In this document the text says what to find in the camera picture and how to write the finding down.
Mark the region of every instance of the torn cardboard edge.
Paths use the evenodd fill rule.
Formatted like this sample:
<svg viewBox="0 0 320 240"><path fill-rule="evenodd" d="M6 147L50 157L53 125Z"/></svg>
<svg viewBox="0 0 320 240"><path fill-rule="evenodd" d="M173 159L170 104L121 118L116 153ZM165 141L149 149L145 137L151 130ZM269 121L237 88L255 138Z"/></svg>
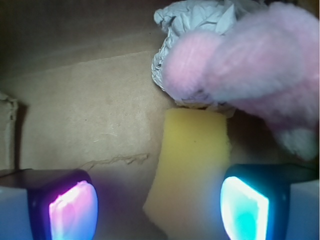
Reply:
<svg viewBox="0 0 320 240"><path fill-rule="evenodd" d="M106 160L94 160L89 161L80 166L79 168L85 171L89 171L94 166L99 164L113 164L119 161L124 161L127 165L132 164L133 162L136 162L137 164L141 165L144 163L144 161L149 157L148 153L141 153L137 155L132 156L116 156L112 159L106 159Z"/></svg>
<svg viewBox="0 0 320 240"><path fill-rule="evenodd" d="M0 92L0 170L15 168L15 124L18 100Z"/></svg>

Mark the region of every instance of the glowing led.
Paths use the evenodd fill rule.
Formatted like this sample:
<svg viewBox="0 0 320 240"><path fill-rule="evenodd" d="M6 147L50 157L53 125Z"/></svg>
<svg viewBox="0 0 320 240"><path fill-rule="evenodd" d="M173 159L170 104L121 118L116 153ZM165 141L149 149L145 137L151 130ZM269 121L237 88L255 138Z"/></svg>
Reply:
<svg viewBox="0 0 320 240"><path fill-rule="evenodd" d="M267 235L269 199L235 176L224 180L220 208L231 240L264 240Z"/></svg>
<svg viewBox="0 0 320 240"><path fill-rule="evenodd" d="M81 181L49 205L52 240L89 240L94 237L98 218L95 188Z"/></svg>

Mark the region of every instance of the cardboard box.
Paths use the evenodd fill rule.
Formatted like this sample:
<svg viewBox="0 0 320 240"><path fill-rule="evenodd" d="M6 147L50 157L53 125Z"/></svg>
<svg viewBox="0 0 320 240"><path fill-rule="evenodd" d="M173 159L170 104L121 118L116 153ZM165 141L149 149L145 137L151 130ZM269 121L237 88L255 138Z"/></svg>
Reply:
<svg viewBox="0 0 320 240"><path fill-rule="evenodd" d="M15 167L17 109L17 100L0 92L0 170Z"/></svg>

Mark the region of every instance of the sponge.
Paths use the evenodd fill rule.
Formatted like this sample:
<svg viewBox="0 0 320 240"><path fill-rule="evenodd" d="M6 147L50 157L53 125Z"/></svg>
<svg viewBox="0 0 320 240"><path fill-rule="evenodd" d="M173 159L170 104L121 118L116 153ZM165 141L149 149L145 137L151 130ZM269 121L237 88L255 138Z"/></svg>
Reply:
<svg viewBox="0 0 320 240"><path fill-rule="evenodd" d="M158 167L143 206L146 215L170 239L228 239L220 189L229 156L224 115L167 110Z"/></svg>

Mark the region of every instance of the pink fuzzy fabric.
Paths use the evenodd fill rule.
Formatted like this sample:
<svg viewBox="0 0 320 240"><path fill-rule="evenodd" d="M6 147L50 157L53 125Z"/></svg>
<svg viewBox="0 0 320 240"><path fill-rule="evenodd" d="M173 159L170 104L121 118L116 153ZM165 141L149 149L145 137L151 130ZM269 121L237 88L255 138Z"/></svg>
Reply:
<svg viewBox="0 0 320 240"><path fill-rule="evenodd" d="M203 91L203 72L221 37L210 31L194 31L181 37L163 62L163 88L175 100Z"/></svg>
<svg viewBox="0 0 320 240"><path fill-rule="evenodd" d="M310 160L319 152L319 20L291 4L247 15L225 37L191 32L163 66L173 98L203 91L265 120L278 142Z"/></svg>

